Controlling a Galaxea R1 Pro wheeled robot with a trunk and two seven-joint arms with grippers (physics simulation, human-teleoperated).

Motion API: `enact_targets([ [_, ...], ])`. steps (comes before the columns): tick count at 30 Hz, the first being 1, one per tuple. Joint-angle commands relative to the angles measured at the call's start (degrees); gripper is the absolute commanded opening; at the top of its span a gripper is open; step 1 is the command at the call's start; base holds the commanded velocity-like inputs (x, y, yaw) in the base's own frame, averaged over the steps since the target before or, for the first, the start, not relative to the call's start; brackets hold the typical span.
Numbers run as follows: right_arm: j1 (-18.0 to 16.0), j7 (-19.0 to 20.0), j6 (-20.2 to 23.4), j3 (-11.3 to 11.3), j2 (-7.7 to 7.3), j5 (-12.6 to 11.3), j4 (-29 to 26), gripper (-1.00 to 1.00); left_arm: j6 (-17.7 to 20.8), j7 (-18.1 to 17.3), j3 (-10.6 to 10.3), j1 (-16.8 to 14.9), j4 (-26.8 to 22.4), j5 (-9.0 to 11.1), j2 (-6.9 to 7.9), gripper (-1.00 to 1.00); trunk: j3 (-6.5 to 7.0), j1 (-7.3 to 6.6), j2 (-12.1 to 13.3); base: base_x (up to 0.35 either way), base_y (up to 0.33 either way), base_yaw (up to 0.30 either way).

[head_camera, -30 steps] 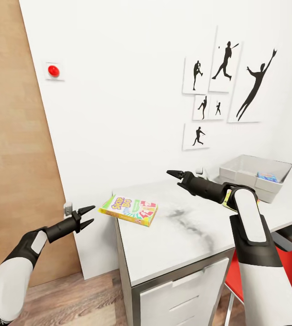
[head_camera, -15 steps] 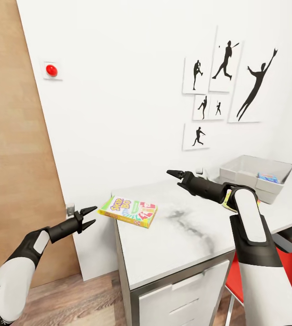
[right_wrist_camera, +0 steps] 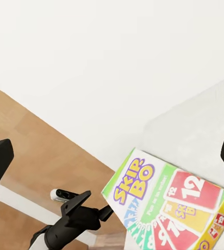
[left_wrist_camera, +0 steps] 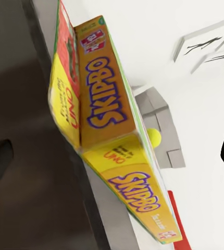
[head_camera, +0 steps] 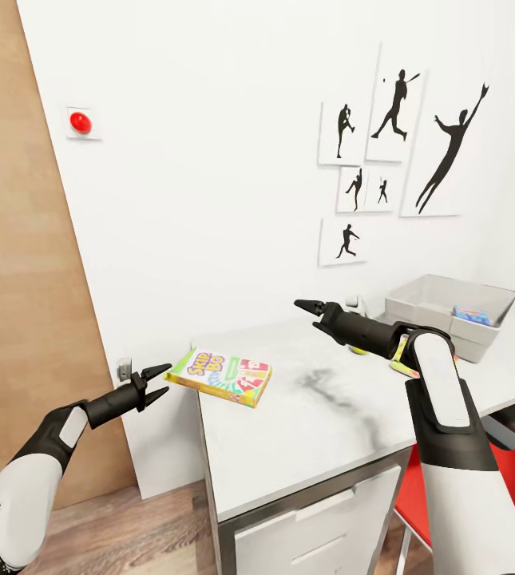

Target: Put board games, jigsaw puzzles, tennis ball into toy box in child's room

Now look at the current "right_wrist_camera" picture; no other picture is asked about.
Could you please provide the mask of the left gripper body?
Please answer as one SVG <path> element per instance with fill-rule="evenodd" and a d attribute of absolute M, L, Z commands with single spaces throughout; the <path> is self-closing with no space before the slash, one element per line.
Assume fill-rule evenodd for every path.
<path fill-rule="evenodd" d="M 68 221 L 67 215 L 64 213 L 64 205 L 61 206 L 62 218 L 54 224 L 54 232 L 58 240 L 68 244 L 86 230 L 98 230 L 101 227 L 100 219 L 95 212 L 82 210 L 84 206 L 80 206 L 73 214 L 76 220 L 85 221 L 85 223 Z M 92 209 L 84 207 L 87 209 Z"/>

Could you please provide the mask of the board game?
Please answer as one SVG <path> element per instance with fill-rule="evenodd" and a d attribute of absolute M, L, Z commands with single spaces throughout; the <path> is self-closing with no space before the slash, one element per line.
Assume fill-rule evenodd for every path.
<path fill-rule="evenodd" d="M 102 195 L 141 250 L 212 250 L 224 189 L 133 148 Z"/>

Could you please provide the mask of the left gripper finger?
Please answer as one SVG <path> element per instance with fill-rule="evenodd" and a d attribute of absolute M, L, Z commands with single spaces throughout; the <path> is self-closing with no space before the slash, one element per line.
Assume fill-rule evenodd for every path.
<path fill-rule="evenodd" d="M 75 217 L 72 217 L 72 214 L 91 196 L 91 191 L 85 191 L 82 194 L 70 199 L 64 203 L 64 213 L 67 215 L 68 221 L 85 223 L 85 221 L 76 220 Z"/>
<path fill-rule="evenodd" d="M 107 219 L 110 217 L 110 215 L 114 212 L 109 205 L 102 208 L 101 210 L 98 210 L 97 208 L 87 209 L 84 207 L 82 208 L 82 210 L 91 211 L 92 213 L 96 213 L 98 218 L 101 221 L 107 221 Z"/>

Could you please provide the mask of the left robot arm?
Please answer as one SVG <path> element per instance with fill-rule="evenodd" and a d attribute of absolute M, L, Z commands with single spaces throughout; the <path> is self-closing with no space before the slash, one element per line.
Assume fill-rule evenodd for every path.
<path fill-rule="evenodd" d="M 53 189 L 51 199 L 64 203 L 61 206 L 62 218 L 54 225 L 47 225 L 33 235 L 28 250 L 61 250 L 86 230 L 98 230 L 100 221 L 107 221 L 114 212 L 108 205 L 101 210 L 81 206 L 91 191 L 82 194 Z"/>

